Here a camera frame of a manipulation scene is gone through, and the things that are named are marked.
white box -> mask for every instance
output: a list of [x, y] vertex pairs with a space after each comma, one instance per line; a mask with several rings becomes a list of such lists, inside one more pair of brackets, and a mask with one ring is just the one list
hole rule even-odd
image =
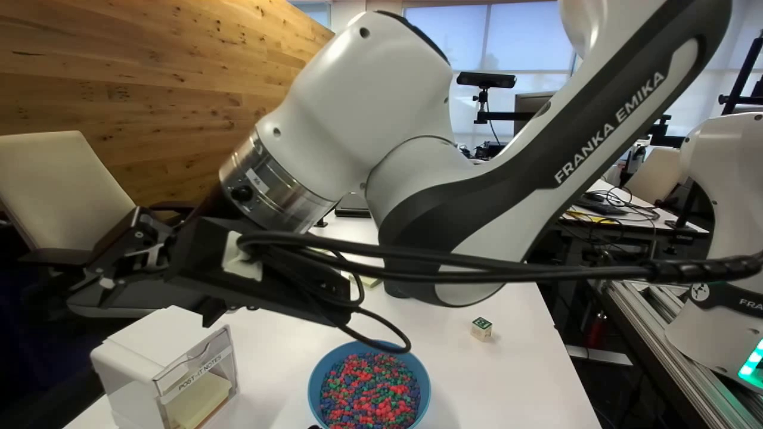
[[201, 427], [239, 390], [228, 329], [182, 308], [112, 333], [90, 360], [121, 429]]

wooden wall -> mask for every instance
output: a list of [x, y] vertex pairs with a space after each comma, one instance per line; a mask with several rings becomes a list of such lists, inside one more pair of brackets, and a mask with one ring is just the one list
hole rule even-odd
[[139, 204], [199, 200], [329, 39], [286, 0], [2, 0], [0, 133], [79, 128]]

colorful sprinkles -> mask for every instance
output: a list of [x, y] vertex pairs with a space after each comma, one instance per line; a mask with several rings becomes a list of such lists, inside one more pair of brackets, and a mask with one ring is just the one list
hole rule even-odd
[[358, 352], [329, 369], [320, 415], [329, 429], [407, 429], [418, 400], [418, 382], [395, 354]]

